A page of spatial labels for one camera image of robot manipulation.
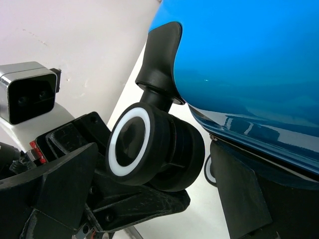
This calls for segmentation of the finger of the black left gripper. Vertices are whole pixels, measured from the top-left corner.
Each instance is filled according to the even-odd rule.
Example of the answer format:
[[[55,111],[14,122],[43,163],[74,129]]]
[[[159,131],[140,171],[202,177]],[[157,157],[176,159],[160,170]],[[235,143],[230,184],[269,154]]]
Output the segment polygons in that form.
[[[34,141],[48,162],[88,143],[97,144],[97,163],[80,224],[89,223],[98,232],[115,232],[185,211],[190,204],[185,190],[163,192],[150,184],[127,186],[109,177],[105,152],[110,134],[99,114],[91,112],[42,133]]]

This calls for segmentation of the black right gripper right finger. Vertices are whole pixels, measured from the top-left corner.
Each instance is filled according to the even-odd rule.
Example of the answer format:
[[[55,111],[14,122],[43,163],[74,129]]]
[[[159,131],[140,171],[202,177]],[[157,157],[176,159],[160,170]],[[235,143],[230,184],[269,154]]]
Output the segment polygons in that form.
[[[212,171],[232,239],[317,239],[319,184],[265,164],[221,141]]]

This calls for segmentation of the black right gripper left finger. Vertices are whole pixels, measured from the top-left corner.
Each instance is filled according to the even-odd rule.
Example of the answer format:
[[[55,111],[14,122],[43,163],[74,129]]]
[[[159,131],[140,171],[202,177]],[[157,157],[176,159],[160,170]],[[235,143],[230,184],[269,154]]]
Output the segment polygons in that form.
[[[0,182],[2,239],[70,239],[80,228],[98,147],[63,157]]]

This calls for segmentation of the blue kids suitcase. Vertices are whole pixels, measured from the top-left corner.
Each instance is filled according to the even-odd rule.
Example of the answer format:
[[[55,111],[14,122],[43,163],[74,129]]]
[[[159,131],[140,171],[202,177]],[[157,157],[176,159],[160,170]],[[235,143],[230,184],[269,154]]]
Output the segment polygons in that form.
[[[202,137],[169,114],[186,104],[256,173],[318,186],[318,1],[164,0],[136,84],[142,98],[119,117],[107,146],[114,181],[171,192],[195,181]]]

